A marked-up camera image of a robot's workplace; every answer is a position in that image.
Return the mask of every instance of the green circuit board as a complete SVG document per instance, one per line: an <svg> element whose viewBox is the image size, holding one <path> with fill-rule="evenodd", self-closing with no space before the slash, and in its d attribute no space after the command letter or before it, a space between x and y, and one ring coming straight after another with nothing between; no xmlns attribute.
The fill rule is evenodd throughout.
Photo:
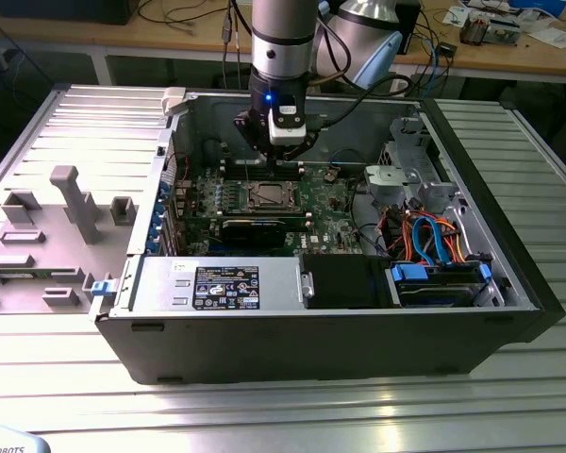
<svg viewBox="0 0 566 453"><path fill-rule="evenodd" d="M184 235L181 254L291 257L303 253L362 253L350 220L347 180L338 178L325 183L326 172L324 165L308 166L300 181L248 182L223 180L206 170L192 181L184 212L178 215ZM273 199L261 193L275 193L278 198L274 201L284 203L271 203ZM247 218L285 224L284 245L260 249L226 247L220 240L224 222Z"/></svg>

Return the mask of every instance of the motherboard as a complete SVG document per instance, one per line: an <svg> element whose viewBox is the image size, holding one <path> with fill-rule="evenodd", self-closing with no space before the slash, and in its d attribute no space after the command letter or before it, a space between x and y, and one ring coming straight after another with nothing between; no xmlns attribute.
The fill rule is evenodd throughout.
<svg viewBox="0 0 566 453"><path fill-rule="evenodd" d="M350 216L353 179L326 164L297 180L227 179L206 169L175 186L179 255L362 253Z"/></svg>

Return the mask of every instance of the power supply label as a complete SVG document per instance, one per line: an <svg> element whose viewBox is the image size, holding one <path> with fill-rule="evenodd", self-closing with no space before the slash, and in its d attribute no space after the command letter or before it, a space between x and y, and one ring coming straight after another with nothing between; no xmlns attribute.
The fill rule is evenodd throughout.
<svg viewBox="0 0 566 453"><path fill-rule="evenodd" d="M257 266L198 267L192 307L196 310L258 310Z"/></svg>

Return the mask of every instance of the blue cable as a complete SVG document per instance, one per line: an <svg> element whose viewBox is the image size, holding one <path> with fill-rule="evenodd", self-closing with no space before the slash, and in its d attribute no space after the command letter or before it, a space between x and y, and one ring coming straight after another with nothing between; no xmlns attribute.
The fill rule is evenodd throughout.
<svg viewBox="0 0 566 453"><path fill-rule="evenodd" d="M411 234L413 240L413 246L415 247L415 251L427 261L430 266L434 266L434 260L427 256L427 254L422 250L422 247L419 244L419 227L423 222L429 222L432 226L432 233L434 234L434 244L436 245L436 252L438 253L438 258L444 262L445 264L449 264L451 259L449 255L444 250L444 246L442 245L442 233L441 229L439 228L438 224L434 219L430 219L429 217L420 217L415 221L413 224L413 232Z"/></svg>
<svg viewBox="0 0 566 453"><path fill-rule="evenodd" d="M422 36L422 40L427 42L427 44L430 46L430 50L432 51L432 59L434 60L434 65L432 67L432 77L430 77L430 79L427 82L427 85L425 86L424 97L426 97L430 93L430 90L432 88L432 82L436 78L436 70L438 69L438 56L436 55L436 49L434 48L434 44L432 44L432 41L426 38L425 36Z"/></svg>

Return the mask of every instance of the white plastic latch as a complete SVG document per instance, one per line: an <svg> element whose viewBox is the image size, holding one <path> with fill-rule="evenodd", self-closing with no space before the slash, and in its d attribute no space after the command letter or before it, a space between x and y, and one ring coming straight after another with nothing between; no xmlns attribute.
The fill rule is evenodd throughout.
<svg viewBox="0 0 566 453"><path fill-rule="evenodd" d="M172 116L181 111L186 91L184 87L166 88L161 97L161 109L165 116Z"/></svg>

